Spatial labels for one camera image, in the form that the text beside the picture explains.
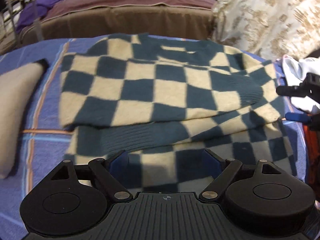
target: beige pillow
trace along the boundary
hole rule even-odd
[[[23,112],[42,73],[31,63],[0,76],[0,179],[13,167]]]
[[[220,0],[212,40],[275,60],[320,47],[320,0]]]

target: black robotic gripper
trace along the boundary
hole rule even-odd
[[[88,165],[59,163],[22,201],[24,240],[308,240],[315,194],[272,163],[244,165],[202,153],[214,181],[199,196],[133,197],[117,180],[127,152]],[[91,181],[92,187],[78,180]]]

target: plaid bedsheet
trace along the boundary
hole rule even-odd
[[[19,140],[15,168],[9,178],[0,181],[2,240],[20,240],[25,236],[27,231],[19,215],[20,203],[26,194],[63,159],[70,143],[71,134],[62,130],[58,122],[61,59],[66,52],[85,53],[100,39],[101,37],[43,41],[0,57],[0,74],[44,57],[51,65],[29,105],[24,130]],[[283,84],[283,72],[278,66],[276,70],[277,82]],[[297,111],[289,101],[285,108],[286,111]],[[294,153],[292,160],[296,167],[294,175],[304,180],[308,169],[308,158],[302,127],[295,122],[284,122],[284,128]],[[183,190],[187,186],[182,184],[179,189]]]

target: metal screw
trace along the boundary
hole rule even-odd
[[[214,191],[205,191],[202,193],[202,196],[204,198],[212,199],[212,198],[216,198],[218,196],[218,193]]]
[[[130,194],[125,191],[119,191],[119,192],[115,193],[115,198],[117,198],[117,199],[126,199],[128,197],[130,197]]]

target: mattress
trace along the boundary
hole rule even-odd
[[[64,0],[42,20],[45,40],[90,38],[112,33],[150,33],[207,39],[216,0]],[[23,46],[37,42],[34,26],[20,33]]]
[[[15,167],[7,179],[0,180],[0,238],[20,240],[27,233],[19,215],[22,199],[59,162],[68,148],[71,133],[62,130],[58,122],[60,96],[60,63],[68,52],[84,53],[101,37],[86,39],[59,39],[42,41],[0,57],[0,74],[28,62],[47,58],[50,68],[34,93],[26,111],[19,138]],[[278,84],[284,84],[284,75],[275,66]],[[295,112],[289,100],[286,110]],[[284,122],[293,151],[296,170],[294,175],[305,180],[308,159],[303,130],[300,124]]]

